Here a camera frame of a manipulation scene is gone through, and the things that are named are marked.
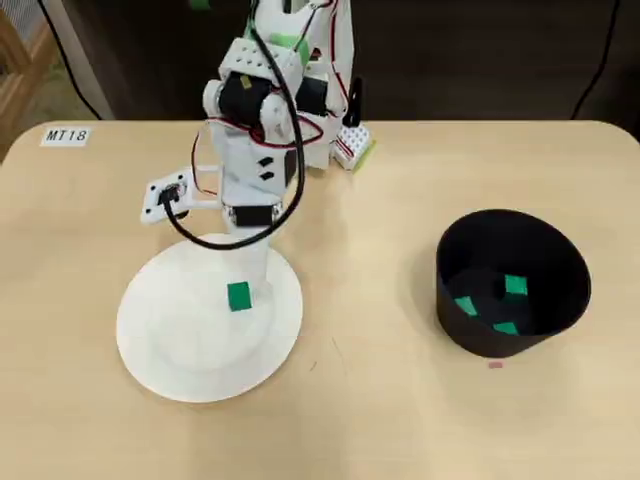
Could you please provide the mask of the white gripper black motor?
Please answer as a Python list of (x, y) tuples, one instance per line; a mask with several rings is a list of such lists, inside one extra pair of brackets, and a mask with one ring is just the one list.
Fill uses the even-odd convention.
[[(276, 229), (274, 224), (284, 212), (282, 202), (270, 205), (225, 205), (223, 218), (232, 244), (242, 243), (266, 231), (269, 235)], [(270, 240), (265, 238), (239, 249), (239, 268), (248, 282), (251, 295), (261, 295), (267, 284), (267, 263)]]

